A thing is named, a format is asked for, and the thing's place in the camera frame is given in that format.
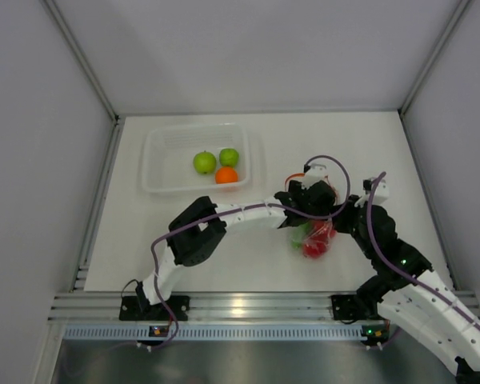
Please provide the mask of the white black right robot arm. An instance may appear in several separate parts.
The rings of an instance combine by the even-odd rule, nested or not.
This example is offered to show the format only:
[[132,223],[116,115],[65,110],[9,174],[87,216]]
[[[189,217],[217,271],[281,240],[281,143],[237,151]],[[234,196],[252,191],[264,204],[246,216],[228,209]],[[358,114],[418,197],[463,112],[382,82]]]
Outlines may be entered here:
[[368,318],[381,317],[428,349],[457,383],[480,383],[480,319],[441,279],[431,262],[401,240],[387,211],[351,195],[334,229],[348,234],[375,275],[354,296]]

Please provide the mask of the red fake apple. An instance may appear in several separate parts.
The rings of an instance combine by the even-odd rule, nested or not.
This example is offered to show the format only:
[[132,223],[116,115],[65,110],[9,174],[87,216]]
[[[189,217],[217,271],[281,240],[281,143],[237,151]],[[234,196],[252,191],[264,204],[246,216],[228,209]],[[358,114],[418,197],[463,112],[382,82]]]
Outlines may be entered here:
[[331,222],[315,221],[313,223],[312,239],[319,242],[328,242],[336,235],[336,231]]

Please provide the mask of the clear zip top bag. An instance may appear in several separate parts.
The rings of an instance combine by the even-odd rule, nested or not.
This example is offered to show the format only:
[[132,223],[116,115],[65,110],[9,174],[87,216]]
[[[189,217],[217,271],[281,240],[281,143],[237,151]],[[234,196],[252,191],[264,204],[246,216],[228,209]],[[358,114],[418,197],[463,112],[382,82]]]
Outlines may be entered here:
[[[295,196],[301,208],[311,209],[313,202],[334,206],[338,201],[338,192],[330,184],[324,166],[309,168],[305,173],[292,174],[285,181],[285,190]],[[290,232],[289,240],[291,247],[303,257],[319,259],[330,248],[335,234],[331,220],[303,218]]]

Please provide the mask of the green fake apple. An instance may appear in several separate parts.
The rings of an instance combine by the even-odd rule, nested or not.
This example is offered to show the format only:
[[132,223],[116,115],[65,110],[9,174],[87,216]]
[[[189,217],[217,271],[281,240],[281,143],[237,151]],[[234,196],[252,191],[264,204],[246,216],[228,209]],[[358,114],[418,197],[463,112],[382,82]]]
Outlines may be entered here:
[[202,151],[194,156],[193,166],[198,174],[213,174],[217,167],[217,159],[211,152]]

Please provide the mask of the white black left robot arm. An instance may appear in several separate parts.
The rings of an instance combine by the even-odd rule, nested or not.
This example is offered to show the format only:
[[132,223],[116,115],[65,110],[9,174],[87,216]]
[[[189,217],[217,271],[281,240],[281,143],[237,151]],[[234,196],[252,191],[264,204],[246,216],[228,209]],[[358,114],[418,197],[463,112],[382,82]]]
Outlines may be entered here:
[[247,204],[197,198],[170,223],[167,234],[152,242],[150,249],[161,246],[162,254],[154,256],[154,271],[136,283],[134,294],[122,297],[120,320],[187,320],[190,299],[173,295],[174,287],[184,271],[206,262],[226,236],[254,228],[297,227],[308,220],[329,221],[343,209],[336,200],[333,188],[324,181],[310,187],[293,182],[287,191]]

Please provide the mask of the green fake cucumber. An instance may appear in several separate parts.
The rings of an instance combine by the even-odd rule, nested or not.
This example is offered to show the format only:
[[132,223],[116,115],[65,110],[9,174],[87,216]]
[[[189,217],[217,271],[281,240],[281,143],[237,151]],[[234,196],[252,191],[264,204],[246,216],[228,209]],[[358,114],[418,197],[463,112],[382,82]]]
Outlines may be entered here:
[[308,224],[302,224],[292,229],[290,233],[290,245],[293,249],[300,249],[308,238],[310,232]]

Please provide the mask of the orange fake orange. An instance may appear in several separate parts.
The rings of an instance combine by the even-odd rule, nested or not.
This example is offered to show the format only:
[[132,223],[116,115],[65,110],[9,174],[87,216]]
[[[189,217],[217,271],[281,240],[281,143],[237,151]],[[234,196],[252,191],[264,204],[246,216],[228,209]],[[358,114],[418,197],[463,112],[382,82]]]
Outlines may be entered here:
[[217,170],[214,176],[217,184],[229,184],[238,182],[238,173],[235,168],[223,166]]

